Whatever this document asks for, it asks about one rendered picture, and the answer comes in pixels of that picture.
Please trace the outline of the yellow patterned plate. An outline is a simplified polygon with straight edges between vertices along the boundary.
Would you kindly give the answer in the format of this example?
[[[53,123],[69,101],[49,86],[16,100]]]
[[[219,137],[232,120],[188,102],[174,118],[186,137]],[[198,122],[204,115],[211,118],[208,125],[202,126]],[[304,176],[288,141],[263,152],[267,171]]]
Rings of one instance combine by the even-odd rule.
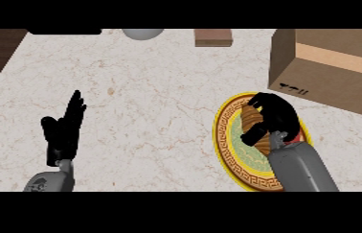
[[[241,139],[245,131],[242,107],[254,95],[254,92],[238,94],[219,108],[213,125],[214,151],[226,173],[244,189],[281,192],[282,186],[264,155],[266,147],[260,151]]]

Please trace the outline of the small brown wooden block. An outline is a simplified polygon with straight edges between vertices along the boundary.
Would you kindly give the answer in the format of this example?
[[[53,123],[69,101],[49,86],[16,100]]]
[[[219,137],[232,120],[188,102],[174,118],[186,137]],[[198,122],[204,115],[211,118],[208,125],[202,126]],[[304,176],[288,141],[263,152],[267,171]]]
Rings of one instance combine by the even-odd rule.
[[[195,29],[196,47],[230,47],[233,43],[229,29]]]

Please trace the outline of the brown croissant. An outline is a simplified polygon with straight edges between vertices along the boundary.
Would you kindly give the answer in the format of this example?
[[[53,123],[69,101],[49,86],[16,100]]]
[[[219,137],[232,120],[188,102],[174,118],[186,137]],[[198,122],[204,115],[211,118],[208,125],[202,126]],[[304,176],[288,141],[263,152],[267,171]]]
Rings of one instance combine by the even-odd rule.
[[[263,125],[263,116],[251,105],[242,105],[241,120],[244,131],[241,136],[242,142],[250,147],[256,147],[264,155],[269,155],[269,132]]]

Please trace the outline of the dark brown wooden cabinet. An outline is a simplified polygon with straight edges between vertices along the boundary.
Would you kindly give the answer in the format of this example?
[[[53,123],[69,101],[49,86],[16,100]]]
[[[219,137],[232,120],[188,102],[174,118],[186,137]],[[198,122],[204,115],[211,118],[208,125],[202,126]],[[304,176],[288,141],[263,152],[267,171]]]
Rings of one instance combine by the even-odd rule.
[[[0,72],[16,51],[28,31],[25,29],[0,29]]]

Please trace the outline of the brown cardboard box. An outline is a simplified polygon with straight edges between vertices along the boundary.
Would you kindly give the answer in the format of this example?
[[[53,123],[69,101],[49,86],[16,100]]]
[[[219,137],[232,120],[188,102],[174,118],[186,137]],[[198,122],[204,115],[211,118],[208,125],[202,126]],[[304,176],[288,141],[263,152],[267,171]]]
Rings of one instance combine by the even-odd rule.
[[[362,29],[276,29],[269,88],[362,114]]]

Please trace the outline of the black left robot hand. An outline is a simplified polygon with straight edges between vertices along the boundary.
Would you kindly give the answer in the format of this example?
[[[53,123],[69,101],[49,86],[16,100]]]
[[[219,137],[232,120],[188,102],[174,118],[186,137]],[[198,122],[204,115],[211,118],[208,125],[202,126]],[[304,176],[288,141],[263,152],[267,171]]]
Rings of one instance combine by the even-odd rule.
[[[41,119],[41,127],[47,146],[47,165],[56,167],[62,159],[72,160],[77,156],[80,129],[83,125],[83,114],[86,104],[83,103],[81,91],[72,94],[63,116],[55,120],[50,116]]]

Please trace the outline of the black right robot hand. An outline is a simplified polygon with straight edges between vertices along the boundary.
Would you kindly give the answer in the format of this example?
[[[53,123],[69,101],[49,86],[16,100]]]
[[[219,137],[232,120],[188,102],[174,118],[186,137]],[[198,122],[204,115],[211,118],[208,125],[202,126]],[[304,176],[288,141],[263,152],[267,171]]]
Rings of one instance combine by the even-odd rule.
[[[292,141],[300,132],[300,122],[297,112],[288,101],[273,93],[258,92],[247,104],[254,108],[261,108],[260,114],[267,132],[285,132],[282,141]]]

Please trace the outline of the grey round bowl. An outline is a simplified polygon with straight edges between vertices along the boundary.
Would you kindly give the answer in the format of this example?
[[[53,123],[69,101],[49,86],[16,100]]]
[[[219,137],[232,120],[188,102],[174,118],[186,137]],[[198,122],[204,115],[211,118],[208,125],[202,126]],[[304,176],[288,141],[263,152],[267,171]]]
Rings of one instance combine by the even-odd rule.
[[[149,40],[159,36],[162,29],[123,29],[126,36],[134,40]]]

